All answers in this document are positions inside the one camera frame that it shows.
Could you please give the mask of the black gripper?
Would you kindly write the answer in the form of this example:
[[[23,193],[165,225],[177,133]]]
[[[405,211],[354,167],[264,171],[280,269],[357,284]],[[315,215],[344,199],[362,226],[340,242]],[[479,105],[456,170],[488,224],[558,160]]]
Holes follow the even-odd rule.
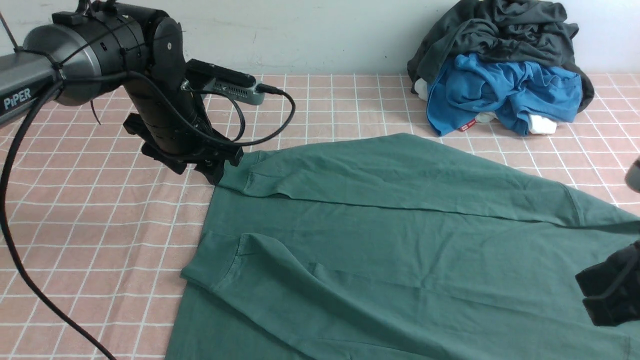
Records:
[[[617,327],[640,319],[640,242],[574,276],[592,323]]]
[[[131,113],[123,127],[142,139],[143,155],[176,174],[194,165],[212,186],[219,185],[226,165],[238,166],[242,160],[242,147],[224,145],[231,140],[213,129],[203,95],[181,88],[156,93],[142,79],[128,80],[124,88],[137,113]]]

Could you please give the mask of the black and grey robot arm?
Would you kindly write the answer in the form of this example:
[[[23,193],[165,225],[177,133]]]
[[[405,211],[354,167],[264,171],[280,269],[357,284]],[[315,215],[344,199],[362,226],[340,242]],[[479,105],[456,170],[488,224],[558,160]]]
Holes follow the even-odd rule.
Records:
[[[564,184],[410,134],[242,154],[209,127],[202,100],[151,76],[162,11],[80,0],[1,57],[1,120],[25,116],[10,171],[40,109],[91,103],[120,85],[144,113],[124,128],[145,155],[181,174],[196,164],[215,186],[183,277],[253,321],[309,300],[368,327],[441,295],[506,313],[618,327],[639,320],[639,218]]]

